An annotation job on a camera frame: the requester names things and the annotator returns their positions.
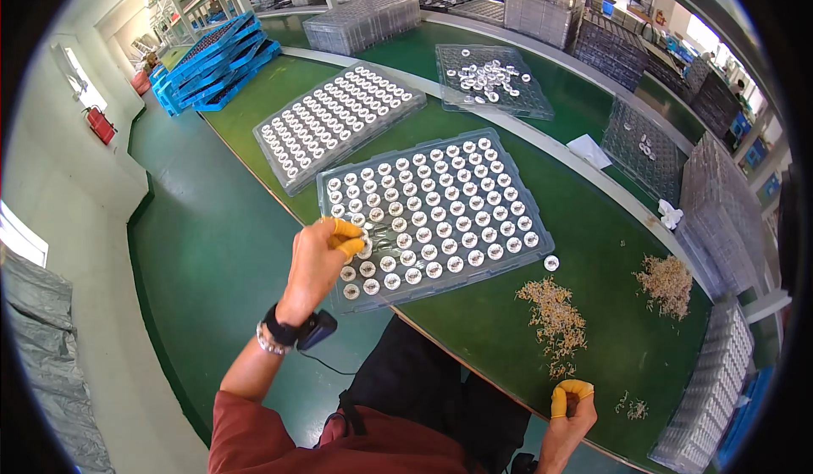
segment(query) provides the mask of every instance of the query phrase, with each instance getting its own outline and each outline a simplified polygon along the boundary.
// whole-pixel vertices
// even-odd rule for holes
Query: bracelet
[[[281,346],[274,341],[268,341],[263,336],[263,322],[260,320],[257,323],[257,343],[259,343],[259,348],[265,350],[266,352],[270,352],[272,354],[276,354],[278,356],[284,356],[288,354],[291,350],[290,346]]]

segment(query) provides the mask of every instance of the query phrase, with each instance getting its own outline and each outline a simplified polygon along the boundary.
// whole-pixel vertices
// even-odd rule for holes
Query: blister tray
[[[206,60],[210,55],[231,43],[232,36],[234,36],[246,20],[250,19],[253,15],[254,14],[250,12],[239,15],[203,35],[191,49],[186,51],[184,57],[181,58],[178,64],[169,72],[169,81],[176,83],[179,79],[197,73],[200,69],[198,63]]]
[[[473,143],[475,147],[473,152],[469,153],[468,150],[471,149],[471,143]],[[448,151],[448,148],[451,147],[457,147],[457,158],[463,159],[462,166],[460,166],[460,161],[457,162],[459,168],[454,165],[454,157],[450,156],[450,154],[454,154],[454,152]],[[439,159],[434,159],[438,158],[438,154],[435,151],[436,154],[433,156],[433,150],[441,151]],[[429,166],[429,169],[424,168],[422,171],[419,170],[420,160],[415,159],[415,155],[418,154],[424,156],[424,165]],[[472,154],[479,155],[479,157],[471,157],[470,155]],[[405,158],[408,162],[408,166],[399,166],[398,161],[400,158]],[[477,161],[477,158],[481,161],[479,165],[484,166],[479,170],[477,170],[478,164],[473,164],[473,162]],[[491,168],[491,165],[495,162],[502,163],[502,168],[499,168],[499,165],[495,165],[494,168]],[[382,164],[390,165],[391,172],[389,174],[382,175],[379,171],[379,166]],[[401,173],[404,171],[399,169],[411,172],[412,181],[405,183],[404,181],[406,179],[401,179]],[[367,177],[364,173],[370,173],[370,171],[372,171],[370,179],[363,179],[363,177]],[[460,176],[458,176],[458,173],[462,171],[469,172],[471,179],[468,182],[462,182]],[[442,175],[444,173],[451,176],[451,184],[448,187],[442,184]],[[357,180],[355,184],[349,185],[345,182],[345,178],[351,174],[356,175]],[[510,178],[510,182],[506,183],[503,181],[503,183],[501,183],[500,175]],[[394,180],[394,185],[389,188],[386,185],[390,183],[385,183],[384,181],[388,179],[388,176]],[[339,205],[334,204],[331,200],[337,198],[331,197],[331,192],[334,191],[330,189],[331,180],[334,178],[340,180],[340,185],[337,190],[335,190],[341,194],[341,199],[337,202]],[[496,197],[499,199],[499,202],[489,201],[489,192],[486,191],[489,187],[482,187],[482,181],[484,179],[494,181],[493,188],[490,189],[490,192],[496,194],[492,197],[492,200]],[[427,191],[429,187],[423,187],[425,180],[434,181],[435,187],[433,190]],[[366,183],[367,181],[375,184],[376,189],[371,193],[368,193],[368,190],[372,188],[372,185]],[[465,188],[467,183],[474,184],[475,189],[469,189],[467,191]],[[415,186],[415,194],[412,196],[408,195],[412,191],[408,188],[405,189],[409,187],[410,184],[414,184]],[[354,193],[349,193],[351,186],[359,187],[359,195],[355,197],[355,199],[351,198],[354,197]],[[516,267],[536,262],[554,250],[553,238],[550,233],[545,230],[545,225],[539,217],[539,208],[534,201],[534,197],[522,184],[514,160],[511,155],[506,153],[503,149],[503,146],[500,144],[499,136],[493,128],[462,133],[451,139],[425,142],[416,145],[410,150],[381,154],[360,164],[340,166],[330,171],[320,173],[317,178],[316,187],[319,195],[320,210],[323,215],[334,215],[351,222],[354,222],[354,216],[356,215],[355,224],[361,224],[362,227],[367,230],[369,236],[369,243],[365,247],[365,250],[359,255],[354,256],[347,265],[353,269],[354,277],[346,280],[346,274],[344,274],[344,272],[349,272],[350,270],[342,269],[343,276],[331,290],[331,304],[333,309],[339,313],[359,312],[374,310],[382,306],[399,305],[404,302],[414,301],[422,297],[467,286],[508,272]],[[462,203],[463,211],[453,211],[454,195],[447,195],[447,190],[451,191],[452,188],[458,190],[456,201]],[[398,196],[388,197],[388,189],[397,190]],[[432,192],[439,195],[439,202],[435,205],[432,205],[434,202],[430,203],[427,200],[427,196],[432,194]],[[378,194],[380,200],[378,205],[370,205],[375,204],[375,202],[368,203],[368,197],[370,197],[371,194]],[[410,206],[410,200],[415,197],[420,199],[420,205],[417,208],[415,204],[413,204],[412,207]],[[475,199],[475,197],[481,199],[482,206],[479,210],[472,208],[472,200]],[[355,213],[353,213],[351,209],[351,201],[353,200],[360,200],[362,204],[361,208]],[[522,202],[524,211],[513,211],[512,204],[514,204],[514,202]],[[393,216],[390,211],[390,205],[394,203],[401,204],[402,213],[400,215]],[[335,211],[333,209],[334,206],[337,210],[341,209],[343,211]],[[378,221],[372,221],[373,219],[371,219],[371,212],[374,207],[380,207],[382,210],[381,217],[375,218]],[[498,215],[494,215],[494,211],[498,207],[504,207],[506,209],[505,217],[502,217],[503,219],[498,219]],[[439,217],[433,216],[433,208],[443,208],[445,217],[438,219]],[[416,225],[412,221],[412,215],[418,212],[422,212],[426,215],[424,225],[421,225],[420,222]],[[478,224],[477,222],[476,215],[482,212],[489,215],[489,222],[487,224]],[[469,219],[470,227],[466,232],[458,228],[458,219],[463,217]],[[520,222],[522,217],[530,219],[530,225],[527,225],[525,219]],[[396,232],[393,229],[393,221],[396,219],[406,221],[406,227],[402,232]],[[438,234],[438,226],[442,222],[446,222],[449,225],[447,232],[450,232],[450,235],[446,237]],[[510,222],[513,225],[513,233],[507,235],[503,233],[501,229],[504,222]],[[431,239],[421,240],[418,235],[420,228],[427,228],[431,234]],[[486,241],[483,236],[483,230],[486,228],[493,228],[496,231],[495,236],[490,241]],[[403,233],[408,234],[412,238],[412,244],[399,247],[398,236]],[[470,233],[476,236],[476,242],[467,248],[463,245],[462,238],[464,234]],[[529,236],[530,233],[534,233],[537,239],[533,247],[528,246],[524,242],[525,236]],[[511,238],[515,238],[513,243],[519,242],[520,244],[517,253],[512,253],[507,248],[507,243]],[[457,245],[453,253],[445,253],[443,250],[442,243],[447,239],[454,240]],[[493,260],[489,257],[489,248],[492,244],[497,244],[501,247],[503,251],[501,258]],[[427,259],[422,255],[422,249],[427,245],[433,245],[435,247],[437,255],[433,259]],[[415,254],[415,262],[411,266],[406,266],[401,262],[401,255],[407,250],[411,250]],[[470,253],[475,250],[481,252],[482,262],[479,266],[473,266],[469,262]],[[386,272],[381,266],[382,258],[388,256],[393,257],[396,261],[394,269],[391,272]],[[452,257],[461,257],[459,265],[461,269],[459,272],[452,272],[450,270],[449,262]],[[365,262],[370,262],[375,267],[375,272],[371,277],[363,276],[362,274],[362,264]],[[431,263],[438,263],[441,266],[442,271],[437,278],[431,278],[428,275],[428,269]],[[407,271],[413,269],[417,270],[419,272],[418,274],[420,274],[420,281],[416,284],[409,283],[407,279]],[[391,290],[385,284],[384,278],[388,275],[398,277],[399,285],[396,289]],[[368,278],[377,281],[379,286],[378,292],[373,295],[369,294],[365,289],[365,285],[369,283],[367,282]],[[346,286],[350,284],[358,288],[358,296],[355,299],[345,297]]]
[[[383,96],[378,94],[381,92],[381,88],[377,84],[381,83],[385,83]],[[330,87],[330,91],[324,89],[325,87]],[[319,99],[317,95],[327,96]],[[350,103],[351,100],[355,102],[355,105],[361,105],[360,112],[355,110],[356,106]],[[386,112],[380,111],[384,108],[384,101],[388,104]],[[376,113],[373,114],[372,107],[376,104],[378,104],[375,106]],[[293,197],[326,166],[345,158],[370,142],[373,137],[379,136],[393,124],[425,105],[426,95],[424,93],[406,86],[401,80],[395,80],[384,73],[381,68],[359,61],[268,116],[262,123],[254,127],[253,132],[274,175],[279,179],[285,192]],[[320,113],[320,116],[328,114],[330,117],[318,119],[314,115],[317,109],[324,111],[324,113]],[[351,118],[341,116],[348,111],[355,121],[346,125]],[[366,119],[361,119],[359,114],[364,111],[367,112],[364,114]],[[314,115],[313,121],[307,117],[308,112]],[[332,120],[337,121],[335,127],[329,125]],[[297,122],[301,124],[299,133],[293,130],[294,126],[298,126]],[[287,140],[284,137],[286,133],[290,135]],[[299,160],[294,160],[293,152],[295,150],[292,148],[295,144],[299,146],[299,151],[304,152],[299,155],[302,156]],[[304,164],[304,158],[307,158],[307,164]],[[296,172],[290,174],[291,169],[296,169]]]
[[[421,10],[436,11],[446,13],[450,8],[460,6],[474,0],[418,0]]]
[[[452,15],[479,20],[494,26],[503,26],[506,6],[502,1],[473,0],[462,6],[453,6],[449,9]]]
[[[459,44],[437,44],[435,45],[437,57],[437,75],[441,83],[441,94],[444,111],[482,111],[497,109],[508,114],[520,117],[552,120],[555,112],[550,102],[542,93],[539,82],[536,81],[531,69],[520,56],[520,52],[513,47],[503,47],[500,45],[459,45]],[[474,89],[464,90],[457,72],[462,72],[463,67],[476,65],[483,67],[485,63],[500,62],[500,66],[513,66],[517,75],[511,75],[511,87],[520,92],[519,96],[511,96],[502,85],[494,86],[494,91],[498,93],[499,99],[492,103],[485,99],[485,92]],[[455,76],[450,77],[447,73],[454,71]],[[521,77],[529,75],[530,81],[523,82]],[[485,103],[475,103],[480,97]]]
[[[643,152],[642,145],[648,153]],[[615,97],[601,146],[647,195],[656,201],[679,203],[680,170],[686,158],[655,121],[621,97]]]

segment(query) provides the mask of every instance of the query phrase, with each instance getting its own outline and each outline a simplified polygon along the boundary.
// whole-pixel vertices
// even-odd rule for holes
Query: worker
[[[210,474],[498,474],[522,447],[530,413],[473,373],[461,383],[459,363],[397,316],[339,395],[339,408],[326,416],[313,447],[295,447],[279,414],[261,405],[293,344],[291,333],[334,286],[344,262],[361,250],[361,234],[354,225],[326,218],[293,238],[285,292],[215,396]],[[495,340],[499,334],[493,332]],[[538,473],[562,472],[596,421],[592,385],[581,384],[589,391],[566,385],[554,391]],[[563,411],[568,403],[571,416]]]
[[[742,81],[742,79],[738,79],[736,83],[731,84],[728,86],[728,91],[735,97],[739,97],[740,93],[746,88],[746,83]]]

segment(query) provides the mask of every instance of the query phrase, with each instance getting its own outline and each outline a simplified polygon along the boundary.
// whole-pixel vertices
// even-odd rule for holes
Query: paper
[[[605,166],[612,164],[604,151],[587,134],[568,142],[567,147],[597,169],[603,169]]]
[[[661,223],[669,230],[675,230],[677,223],[683,218],[683,210],[675,209],[664,199],[658,201],[658,213],[663,215],[661,216]]]

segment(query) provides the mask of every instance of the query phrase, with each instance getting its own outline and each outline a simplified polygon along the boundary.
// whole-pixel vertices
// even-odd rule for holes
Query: fire extinguisher
[[[110,140],[118,132],[113,127],[113,123],[104,117],[104,113],[96,105],[92,105],[82,112],[85,113],[85,119],[88,121],[90,129],[94,131],[98,138],[102,139],[105,145],[109,144]]]

